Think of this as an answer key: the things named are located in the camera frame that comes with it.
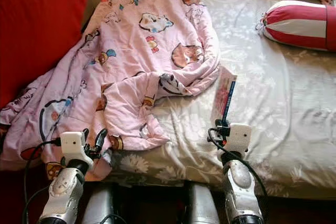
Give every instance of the cable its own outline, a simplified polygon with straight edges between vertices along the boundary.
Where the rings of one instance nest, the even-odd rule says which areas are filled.
[[[39,194],[41,193],[42,191],[44,191],[45,189],[48,189],[49,186],[46,186],[42,189],[40,189],[39,191],[37,191],[36,193],[34,193],[30,199],[27,201],[26,205],[25,205],[25,208],[23,209],[23,212],[22,212],[22,224],[26,224],[29,222],[28,219],[26,219],[26,216],[27,216],[27,213],[28,213],[28,206],[30,204],[30,202]]]
[[[27,174],[28,174],[28,170],[29,170],[29,166],[30,163],[33,160],[33,157],[35,156],[35,153],[44,145],[46,144],[55,144],[57,146],[60,146],[60,138],[57,138],[55,140],[51,140],[51,141],[46,141],[46,142],[42,142],[39,145],[37,145],[35,147],[35,149],[33,150],[33,152],[31,153],[28,162],[26,164],[25,167],[25,173],[24,173],[24,177],[23,177],[23,192],[24,192],[24,199],[25,199],[25,204],[27,204]],[[28,211],[26,212],[26,223],[28,223]]]
[[[239,160],[241,163],[243,163],[247,168],[248,170],[253,174],[253,176],[257,179],[259,185],[261,186],[261,190],[262,190],[262,194],[264,195],[265,197],[265,201],[266,201],[266,204],[265,204],[265,218],[264,218],[264,221],[265,223],[267,223],[267,219],[268,219],[268,195],[267,195],[267,192],[266,192],[266,189],[265,189],[265,186],[263,184],[263,182],[261,181],[260,177],[258,176],[258,174],[253,170],[253,168],[246,162],[244,161],[243,159],[241,159],[239,156],[237,156],[236,154],[224,149],[222,146],[220,146],[214,139],[213,137],[211,136],[211,131],[215,131],[215,132],[218,132],[218,129],[215,129],[215,128],[210,128],[208,130],[208,136],[209,136],[209,139],[211,142],[213,142],[218,149],[222,150],[223,152],[231,155],[234,159],[236,160]]]
[[[121,216],[116,215],[116,214],[106,215],[106,216],[104,217],[104,219],[103,219],[99,224],[104,224],[105,221],[106,221],[108,218],[112,218],[112,217],[115,217],[115,218],[121,220],[124,224],[127,224],[127,222],[126,222]]]

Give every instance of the pillowcase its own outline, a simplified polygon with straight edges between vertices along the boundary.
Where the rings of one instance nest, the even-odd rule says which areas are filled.
[[[336,7],[285,0],[261,20],[264,35],[298,47],[336,51]]]

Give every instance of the floor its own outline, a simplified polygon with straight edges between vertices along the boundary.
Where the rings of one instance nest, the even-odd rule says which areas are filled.
[[[23,172],[0,173],[0,223],[21,223],[23,209]],[[33,168],[28,174],[28,192],[46,186],[44,167]],[[84,209],[95,183],[85,184],[85,196],[80,203]],[[173,224],[183,219],[184,200],[187,198],[183,188],[166,187],[118,187],[119,211],[128,224]],[[213,193],[214,202],[221,224],[227,224],[222,193]],[[47,201],[48,193],[44,191],[32,202],[29,209],[30,223],[36,223]],[[314,201],[300,199],[270,198],[269,224],[297,223],[336,223],[336,201]]]

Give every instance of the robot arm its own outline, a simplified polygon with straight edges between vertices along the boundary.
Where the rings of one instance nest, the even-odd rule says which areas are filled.
[[[39,224],[73,224],[76,221],[78,202],[83,194],[86,172],[92,168],[93,159],[99,158],[107,130],[96,138],[94,147],[85,144],[88,130],[64,132],[60,135],[61,148],[67,167],[49,187],[49,199],[38,221]]]
[[[251,127],[244,124],[222,125],[209,131],[209,138],[217,147],[244,157],[250,143]],[[248,167],[230,153],[219,149],[217,157],[223,163],[226,216],[230,224],[264,224],[254,193],[255,180]]]

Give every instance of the crumpled blanket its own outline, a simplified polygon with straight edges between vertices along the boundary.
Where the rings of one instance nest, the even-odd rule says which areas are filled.
[[[103,179],[113,151],[169,141],[151,115],[157,99],[198,95],[217,78],[218,39],[201,0],[102,1],[110,10],[97,29],[0,111],[1,170],[23,168],[35,146],[64,131],[88,128],[93,144],[107,128],[87,176]],[[63,165],[60,147],[40,155],[50,175]]]

